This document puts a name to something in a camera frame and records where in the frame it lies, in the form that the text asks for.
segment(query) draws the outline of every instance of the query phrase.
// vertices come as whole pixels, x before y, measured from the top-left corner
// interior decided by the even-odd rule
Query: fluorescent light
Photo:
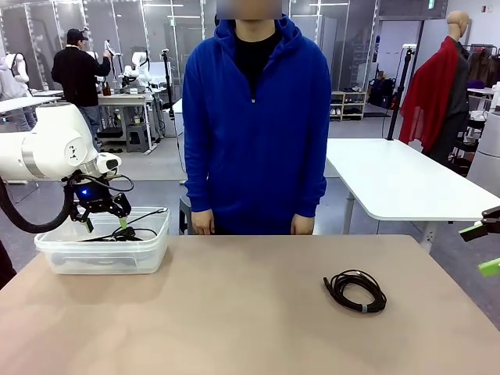
[[[339,6],[339,5],[349,5],[348,2],[331,2],[327,4],[309,4],[309,6]]]
[[[184,6],[184,4],[173,4],[173,5],[167,5],[167,4],[144,4],[144,6],[147,6],[148,8],[155,7],[155,6],[164,6],[170,8],[171,6]]]
[[[201,18],[200,16],[167,16],[169,18]]]

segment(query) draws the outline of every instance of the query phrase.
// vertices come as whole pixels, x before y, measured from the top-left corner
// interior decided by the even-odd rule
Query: hand
[[[203,212],[192,212],[193,229],[198,236],[209,236],[216,233],[213,212],[211,209]]]
[[[291,221],[292,236],[310,236],[314,231],[314,218],[295,215]]]

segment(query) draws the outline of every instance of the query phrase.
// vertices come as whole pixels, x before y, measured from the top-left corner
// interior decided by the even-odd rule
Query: red cloth
[[[439,51],[416,71],[401,108],[401,142],[418,139],[424,152],[432,148],[445,120],[458,64],[455,41],[446,37]]]

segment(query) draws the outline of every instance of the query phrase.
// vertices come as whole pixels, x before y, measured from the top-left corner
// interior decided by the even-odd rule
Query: neck
[[[456,23],[450,23],[448,25],[448,35],[454,41],[459,41],[460,37],[462,37],[462,33],[460,32],[460,26]]]
[[[274,20],[236,20],[236,35],[242,41],[263,41],[276,31]]]

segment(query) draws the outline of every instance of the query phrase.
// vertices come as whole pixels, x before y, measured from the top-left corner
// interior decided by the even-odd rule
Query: sleeve
[[[321,55],[321,66],[314,71],[309,100],[309,123],[302,172],[302,189],[298,197],[297,214],[314,217],[316,207],[327,189],[324,177],[327,160],[328,129],[330,126],[331,82],[327,61]]]
[[[107,57],[103,57],[102,64],[99,64],[99,61],[94,59],[86,52],[85,55],[87,56],[87,64],[89,65],[92,74],[98,77],[107,77],[107,75],[111,71],[111,62],[109,61],[109,59]]]
[[[209,175],[209,116],[195,53],[186,65],[182,97],[184,118],[184,155],[187,171],[187,196],[191,209],[200,213],[210,209],[207,177]]]
[[[52,67],[51,76],[52,76],[52,80],[54,82],[57,82],[58,84],[61,83],[61,77],[59,75],[59,64],[58,64],[57,55],[54,58],[54,66]]]

